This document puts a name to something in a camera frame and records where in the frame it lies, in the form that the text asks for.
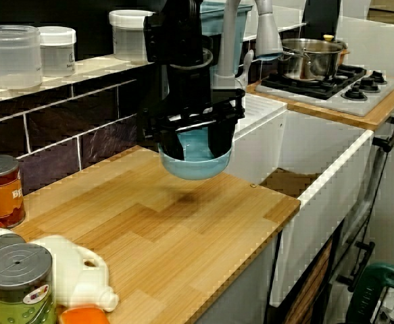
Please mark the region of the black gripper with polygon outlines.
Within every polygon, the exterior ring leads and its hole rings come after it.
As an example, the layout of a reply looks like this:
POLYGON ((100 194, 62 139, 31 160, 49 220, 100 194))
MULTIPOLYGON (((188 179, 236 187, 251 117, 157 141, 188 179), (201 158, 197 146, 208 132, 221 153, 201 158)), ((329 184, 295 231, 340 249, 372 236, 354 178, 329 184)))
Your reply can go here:
POLYGON ((214 158, 225 155, 232 146, 235 124, 244 118, 239 88, 212 89, 208 67, 167 67, 169 93, 162 101, 141 113, 144 137, 160 139, 163 152, 184 160, 177 132, 207 127, 208 147, 214 158))

